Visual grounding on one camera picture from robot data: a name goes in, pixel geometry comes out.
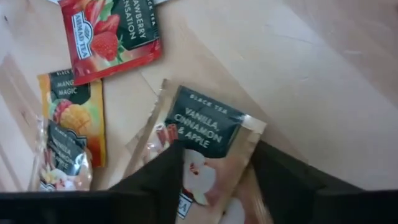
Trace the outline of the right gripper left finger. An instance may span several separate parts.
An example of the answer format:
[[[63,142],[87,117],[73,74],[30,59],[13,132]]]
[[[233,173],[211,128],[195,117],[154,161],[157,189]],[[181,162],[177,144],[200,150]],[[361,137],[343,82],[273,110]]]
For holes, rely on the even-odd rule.
[[[184,144],[175,141],[138,171],[110,188],[111,223],[175,223],[183,179]]]

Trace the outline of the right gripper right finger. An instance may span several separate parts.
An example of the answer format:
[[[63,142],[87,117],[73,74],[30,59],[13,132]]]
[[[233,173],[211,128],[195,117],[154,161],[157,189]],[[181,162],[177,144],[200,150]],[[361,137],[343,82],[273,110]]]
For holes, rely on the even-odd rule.
[[[336,223],[318,194],[361,190],[266,142],[257,144],[251,163],[274,223]]]

